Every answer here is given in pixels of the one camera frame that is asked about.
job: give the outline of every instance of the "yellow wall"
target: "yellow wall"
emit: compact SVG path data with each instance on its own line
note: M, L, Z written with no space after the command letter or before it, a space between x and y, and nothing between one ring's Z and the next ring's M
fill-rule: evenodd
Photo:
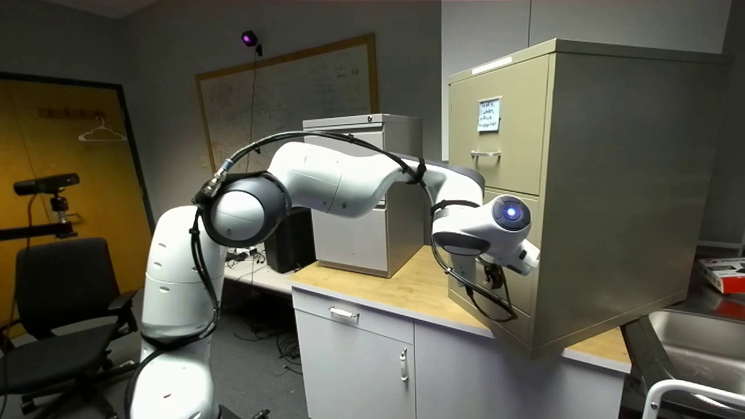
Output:
M71 220L79 237L101 235L110 242L122 291L142 289L150 247L145 190L125 142L79 135L108 124L125 133L120 91L110 86L78 86L49 82L0 79L0 228L52 224L52 196L17 196L20 179L78 172L79 184L66 189ZM30 243L58 240L30 237ZM0 320L13 316L14 255L27 240L0 242Z

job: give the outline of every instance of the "beige filing cabinet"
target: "beige filing cabinet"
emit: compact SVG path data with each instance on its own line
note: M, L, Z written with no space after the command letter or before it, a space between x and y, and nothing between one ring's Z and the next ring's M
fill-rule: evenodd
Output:
M455 74L449 160L483 172L487 197L527 199L541 269L494 291L512 320L458 283L453 298L532 353L682 299L725 82L720 56L564 39Z

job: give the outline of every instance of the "cabinet handle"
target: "cabinet handle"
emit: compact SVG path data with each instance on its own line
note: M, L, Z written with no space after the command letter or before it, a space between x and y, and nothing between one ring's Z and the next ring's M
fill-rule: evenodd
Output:
M404 348L398 356L398 368L400 368L400 381L409 381L409 351Z
M470 148L470 160L476 168L479 168L483 159L494 159L494 166L501 162L501 150L478 150L478 148Z
M358 320L358 314L344 306L332 306L328 314L334 320L350 324L350 326L357 326Z

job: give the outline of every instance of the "gray wall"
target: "gray wall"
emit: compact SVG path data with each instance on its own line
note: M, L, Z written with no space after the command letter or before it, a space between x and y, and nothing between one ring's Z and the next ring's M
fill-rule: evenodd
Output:
M738 243L745 254L745 1L734 0L725 54L732 56L730 125L720 145L704 240Z
M252 61L243 29L260 35L266 56L376 32L382 110L429 120L434 11L429 0L162 0L125 19L135 138L156 217L209 177L195 74Z
M723 51L732 0L442 0L442 77L564 36Z
M0 71L60 79L125 79L120 24L42 0L0 1Z

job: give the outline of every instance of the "robotic arm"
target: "robotic arm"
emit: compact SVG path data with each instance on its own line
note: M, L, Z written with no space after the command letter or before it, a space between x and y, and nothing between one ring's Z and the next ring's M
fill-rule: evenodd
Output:
M219 168L195 204L176 207L159 218L148 262L134 417L219 417L208 335L219 310L224 247L263 242L291 207L358 217L371 211L392 184L415 182L429 193L439 247L522 274L538 268L538 249L527 242L528 207L512 196L483 204L483 179L476 172L425 166L380 148L372 156L347 156L319 145L287 142L266 172L229 175L252 148L299 135L357 142L338 133L281 133L259 140Z

